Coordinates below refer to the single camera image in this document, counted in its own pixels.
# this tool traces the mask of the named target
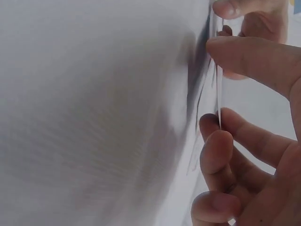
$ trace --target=skin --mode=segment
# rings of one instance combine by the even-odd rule
[[[297,140],[254,126],[230,109],[222,109],[222,130],[215,115],[204,115],[200,165],[210,191],[195,199],[193,225],[228,226],[231,218],[236,226],[301,225],[301,48],[256,37],[219,36],[208,41],[207,51],[223,69],[286,97]],[[233,140],[276,173],[257,168]]]
[[[224,19],[244,16],[239,36],[259,37],[277,43],[285,43],[288,28],[288,0],[218,0],[214,12]],[[219,35],[232,35],[229,27]],[[224,70],[224,76],[234,80],[245,76]]]

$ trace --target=white cloth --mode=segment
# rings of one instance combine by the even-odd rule
[[[1,226],[182,223],[207,17],[203,0],[1,1]]]

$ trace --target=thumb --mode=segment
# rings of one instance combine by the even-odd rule
[[[213,10],[223,19],[235,19],[248,13],[264,11],[266,0],[217,0]]]

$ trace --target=finger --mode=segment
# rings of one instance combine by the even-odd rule
[[[301,48],[251,37],[212,38],[208,53],[224,70],[242,74],[289,98],[301,77]]]
[[[200,158],[201,168],[209,188],[223,192],[230,191],[238,182],[240,185],[246,186],[249,191],[259,192],[270,179],[270,174],[256,167],[235,147],[233,150],[229,150],[233,147],[233,143],[227,144],[228,140],[223,141],[223,139],[229,138],[227,133],[219,132],[217,136],[225,137],[218,138],[219,140],[214,139],[214,136],[211,134],[219,130],[218,117],[216,115],[204,115],[199,124],[204,140],[213,140],[213,145],[211,146],[207,142]]]
[[[224,19],[235,19],[251,12],[271,12],[278,2],[262,0],[217,0],[213,4],[214,12]]]
[[[200,194],[191,207],[194,226],[223,226],[240,214],[239,199],[220,192]]]
[[[272,178],[272,175],[250,162],[235,147],[230,161],[230,168],[236,180],[254,194],[259,193]]]
[[[224,25],[222,27],[222,31],[226,32],[229,36],[233,35],[233,31],[232,31],[232,29],[228,25]]]
[[[275,135],[262,128],[248,123],[236,112],[222,109],[222,126],[234,139],[243,145],[252,155],[276,168],[286,151],[297,142],[286,137]]]
[[[229,26],[224,25],[222,27],[222,31],[218,32],[218,35],[220,35],[220,36],[232,36],[233,32],[232,32],[232,29]],[[243,75],[236,74],[236,73],[233,73],[233,72],[227,71],[227,70],[223,70],[223,75],[226,78],[232,79],[232,80],[243,80],[243,79],[246,79],[246,77],[243,76]]]
[[[212,114],[205,115],[200,120],[204,139],[212,133],[201,152],[201,170],[211,191],[235,195],[244,208],[252,199],[252,195],[238,183],[231,171],[229,162],[233,151],[233,137],[230,133],[219,130],[217,121],[217,117]]]

